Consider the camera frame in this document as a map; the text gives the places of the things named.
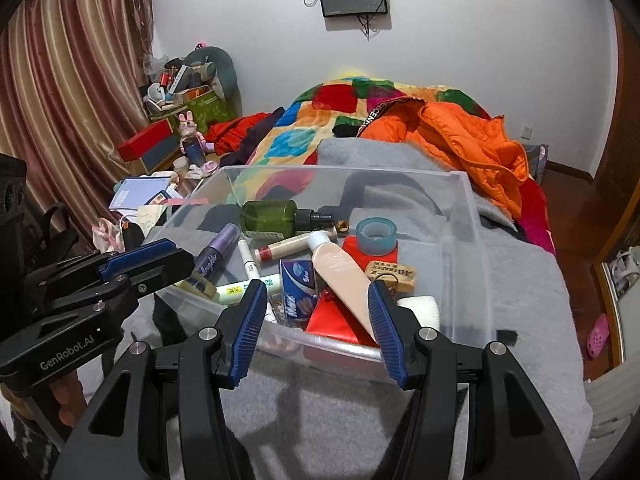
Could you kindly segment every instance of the pink stuffed bunny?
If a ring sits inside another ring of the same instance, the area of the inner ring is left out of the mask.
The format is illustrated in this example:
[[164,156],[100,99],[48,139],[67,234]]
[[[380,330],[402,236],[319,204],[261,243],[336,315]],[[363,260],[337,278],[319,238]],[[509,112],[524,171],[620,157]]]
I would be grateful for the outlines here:
[[195,135],[198,138],[198,142],[202,147],[202,150],[205,153],[215,152],[215,148],[213,142],[207,142],[204,139],[204,136],[198,131],[198,125],[193,121],[193,114],[191,111],[187,112],[187,116],[184,114],[180,114],[178,116],[180,119],[180,125],[178,126],[178,130],[180,131],[180,150],[184,153],[184,148],[182,147],[182,141],[191,135]]

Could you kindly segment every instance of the orange jacket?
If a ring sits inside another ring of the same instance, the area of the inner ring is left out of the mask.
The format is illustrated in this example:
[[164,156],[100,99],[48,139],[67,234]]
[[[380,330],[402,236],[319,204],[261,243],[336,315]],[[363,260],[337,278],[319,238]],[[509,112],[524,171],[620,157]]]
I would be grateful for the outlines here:
[[518,188],[529,176],[527,155],[519,142],[504,133],[503,117],[481,119],[454,103],[397,102],[360,136],[411,143],[447,169],[466,171],[514,220],[522,214]]

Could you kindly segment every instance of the purple bottle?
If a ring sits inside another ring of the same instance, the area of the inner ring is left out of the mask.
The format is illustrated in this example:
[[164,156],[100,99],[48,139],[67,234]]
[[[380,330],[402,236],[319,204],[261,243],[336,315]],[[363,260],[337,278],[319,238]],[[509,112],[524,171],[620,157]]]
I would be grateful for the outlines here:
[[225,260],[234,251],[240,237],[240,229],[227,224],[196,258],[195,267],[187,283],[204,292],[206,282],[213,285],[213,278],[225,266]]

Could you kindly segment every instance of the plastic bag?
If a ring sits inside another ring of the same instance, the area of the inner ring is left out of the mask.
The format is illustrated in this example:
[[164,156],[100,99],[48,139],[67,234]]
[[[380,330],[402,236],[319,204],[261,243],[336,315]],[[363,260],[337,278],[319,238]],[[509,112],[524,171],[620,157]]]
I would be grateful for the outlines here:
[[153,57],[151,54],[145,54],[142,63],[142,70],[145,75],[151,76],[153,81],[159,80],[159,75],[164,72],[164,66],[169,61],[169,56],[162,56],[160,59]]
[[94,247],[101,253],[110,251],[123,253],[125,251],[120,224],[116,226],[106,218],[100,218],[98,225],[91,226],[91,232],[94,238]]

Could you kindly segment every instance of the tape roll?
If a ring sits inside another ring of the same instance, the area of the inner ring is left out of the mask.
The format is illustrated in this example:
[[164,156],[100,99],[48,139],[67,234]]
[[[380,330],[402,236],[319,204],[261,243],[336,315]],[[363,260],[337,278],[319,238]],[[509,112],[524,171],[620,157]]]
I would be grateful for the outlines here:
[[398,244],[398,228],[387,218],[365,218],[356,226],[356,242],[361,253],[385,256]]

